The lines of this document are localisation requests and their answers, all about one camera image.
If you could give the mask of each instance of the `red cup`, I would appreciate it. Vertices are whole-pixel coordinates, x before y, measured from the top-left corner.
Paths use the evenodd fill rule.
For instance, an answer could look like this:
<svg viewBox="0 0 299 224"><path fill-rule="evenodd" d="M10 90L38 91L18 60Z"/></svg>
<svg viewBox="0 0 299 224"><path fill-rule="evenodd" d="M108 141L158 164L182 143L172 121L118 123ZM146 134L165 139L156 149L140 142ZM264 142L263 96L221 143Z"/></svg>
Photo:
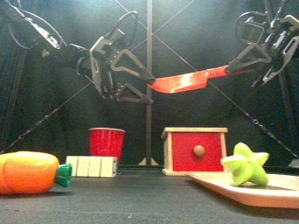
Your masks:
<svg viewBox="0 0 299 224"><path fill-rule="evenodd" d="M89 133L89 155L116 157L120 162L125 132L121 129L93 128Z"/></svg>

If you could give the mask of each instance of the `toy star fruit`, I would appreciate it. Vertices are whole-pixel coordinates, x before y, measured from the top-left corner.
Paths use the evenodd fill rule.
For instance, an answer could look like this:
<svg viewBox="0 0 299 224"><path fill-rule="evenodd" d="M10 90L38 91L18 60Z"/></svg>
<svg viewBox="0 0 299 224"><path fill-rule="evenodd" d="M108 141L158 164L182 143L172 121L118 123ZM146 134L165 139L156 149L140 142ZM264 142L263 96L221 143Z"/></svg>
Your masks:
<svg viewBox="0 0 299 224"><path fill-rule="evenodd" d="M240 186L251 182L259 186L265 186L268 177L263 164L268 159L268 153L256 152L244 143L237 143L233 149L233 156L220 160L221 165L231 171L232 185Z"/></svg>

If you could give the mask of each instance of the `red box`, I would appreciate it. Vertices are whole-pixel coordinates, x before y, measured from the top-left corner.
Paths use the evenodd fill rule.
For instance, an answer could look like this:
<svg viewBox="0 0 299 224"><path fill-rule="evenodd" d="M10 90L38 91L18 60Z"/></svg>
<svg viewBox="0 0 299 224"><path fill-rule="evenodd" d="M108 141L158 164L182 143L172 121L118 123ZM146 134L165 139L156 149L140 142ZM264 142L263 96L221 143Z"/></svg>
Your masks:
<svg viewBox="0 0 299 224"><path fill-rule="evenodd" d="M165 128L162 173L182 176L190 172L223 172L225 132L227 128Z"/></svg>

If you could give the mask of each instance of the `drawer knob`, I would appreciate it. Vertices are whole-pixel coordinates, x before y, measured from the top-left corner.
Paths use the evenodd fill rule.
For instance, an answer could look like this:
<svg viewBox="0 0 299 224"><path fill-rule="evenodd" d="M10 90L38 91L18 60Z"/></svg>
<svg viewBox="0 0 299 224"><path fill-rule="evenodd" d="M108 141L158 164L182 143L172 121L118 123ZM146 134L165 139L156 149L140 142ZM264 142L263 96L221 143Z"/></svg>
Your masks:
<svg viewBox="0 0 299 224"><path fill-rule="evenodd" d="M196 157L201 157L204 154L204 148L200 145L193 147L193 154Z"/></svg>

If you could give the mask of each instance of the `black curtain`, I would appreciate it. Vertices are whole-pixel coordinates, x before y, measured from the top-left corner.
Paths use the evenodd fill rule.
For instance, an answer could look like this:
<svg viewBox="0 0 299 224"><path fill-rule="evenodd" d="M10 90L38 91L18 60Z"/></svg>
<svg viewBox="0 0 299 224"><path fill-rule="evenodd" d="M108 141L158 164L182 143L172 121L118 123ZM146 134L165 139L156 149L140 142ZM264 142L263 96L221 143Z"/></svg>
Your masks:
<svg viewBox="0 0 299 224"><path fill-rule="evenodd" d="M272 1L272 5L276 11L279 1ZM295 6L297 2L289 1L285 15L297 13ZM239 15L247 11L264 11L261 1L153 1L153 48L146 49L145 1L52 0L36 1L34 7L36 14L50 23L65 42L88 49L98 37L110 31L126 11L137 11L140 24L130 49L144 65L146 51L152 51L156 78L185 74L192 69L227 65L245 47L235 37ZM129 22L121 27L128 36L132 31ZM64 162L68 155L89 154L88 129L110 127L125 130L121 164L138 164L145 157L145 106L101 99L90 85L66 101L89 81L76 74L73 68L54 66L44 61L37 49L26 52L24 65L20 66L21 59L13 59L14 55L20 57L17 51L22 50L9 38L2 19L0 25L1 47L5 49L1 51L1 77L5 80L1 82L1 117L6 118L1 122L5 133L2 148L36 122L44 120L9 151L46 151ZM284 75L291 97L291 116L297 115L296 65L292 63ZM145 92L145 84L138 79L124 73L116 77ZM289 164L295 157L253 123L257 121L264 125L284 145L296 151L296 129L289 129L289 108L285 111L288 100L281 91L281 83L275 78L263 87L251 87L255 78L240 75L210 80L204 89L181 94L153 92L150 136L152 157L157 164L164 163L160 138L164 127L227 127L228 154L235 144L243 142L253 151L269 152L268 165ZM13 85L14 80L20 80L20 85ZM12 95L16 95L14 102L10 101ZM61 104L58 111L45 119L45 115Z"/></svg>

